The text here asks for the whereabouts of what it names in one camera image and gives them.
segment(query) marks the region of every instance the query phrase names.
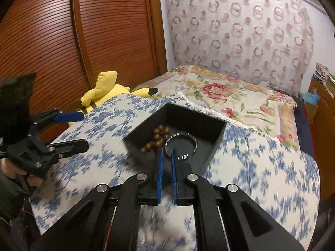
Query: plush toy ear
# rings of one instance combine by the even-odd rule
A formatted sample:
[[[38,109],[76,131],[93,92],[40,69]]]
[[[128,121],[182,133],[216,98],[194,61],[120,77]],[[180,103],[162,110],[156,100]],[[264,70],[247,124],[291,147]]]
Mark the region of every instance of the plush toy ear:
[[[149,88],[149,95],[152,96],[152,95],[155,95],[156,93],[158,92],[158,89],[157,88]]]
[[[158,92],[157,88],[143,88],[132,92],[132,94],[142,97],[149,97],[156,94],[157,92]]]
[[[115,71],[99,73],[95,88],[86,92],[80,99],[83,106],[88,106],[92,100],[103,97],[115,86],[118,73]]]

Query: white wall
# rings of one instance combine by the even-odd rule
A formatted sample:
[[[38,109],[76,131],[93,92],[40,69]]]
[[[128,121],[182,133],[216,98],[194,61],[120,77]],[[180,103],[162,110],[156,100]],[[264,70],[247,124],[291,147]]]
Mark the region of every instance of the white wall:
[[[165,50],[168,69],[176,66],[173,53],[172,41],[170,35],[170,28],[167,16],[166,0],[160,0],[162,8],[164,37],[165,37]],[[305,3],[309,18],[314,32],[314,53],[311,63],[307,69],[301,91],[306,92],[309,88],[311,77],[315,72],[315,64],[319,62],[328,67],[329,70],[335,74],[335,39],[333,33],[335,31],[333,23],[329,17],[322,11],[318,10],[309,3]]]

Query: patterned curtain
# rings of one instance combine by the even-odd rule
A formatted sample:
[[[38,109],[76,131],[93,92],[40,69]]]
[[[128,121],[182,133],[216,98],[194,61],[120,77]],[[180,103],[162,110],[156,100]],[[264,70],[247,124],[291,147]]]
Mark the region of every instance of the patterned curtain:
[[[313,54],[301,0],[167,0],[177,65],[296,94]]]

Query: floral bedspread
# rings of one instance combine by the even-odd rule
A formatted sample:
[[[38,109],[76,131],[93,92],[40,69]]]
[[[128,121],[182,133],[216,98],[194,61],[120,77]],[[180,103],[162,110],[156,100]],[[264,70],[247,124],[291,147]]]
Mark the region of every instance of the floral bedspread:
[[[155,100],[181,91],[195,104],[300,149],[293,111],[296,103],[290,96],[194,65],[173,68],[136,89],[145,87],[159,89]]]

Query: human hand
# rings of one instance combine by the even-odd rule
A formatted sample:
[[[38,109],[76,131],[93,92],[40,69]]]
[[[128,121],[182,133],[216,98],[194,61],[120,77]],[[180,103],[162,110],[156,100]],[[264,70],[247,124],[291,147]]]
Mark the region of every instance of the human hand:
[[[26,175],[27,172],[16,167],[9,159],[1,159],[0,163],[1,169],[5,176],[11,179],[15,179],[17,175]],[[29,175],[27,177],[27,182],[30,186],[37,187],[42,184],[43,179]]]

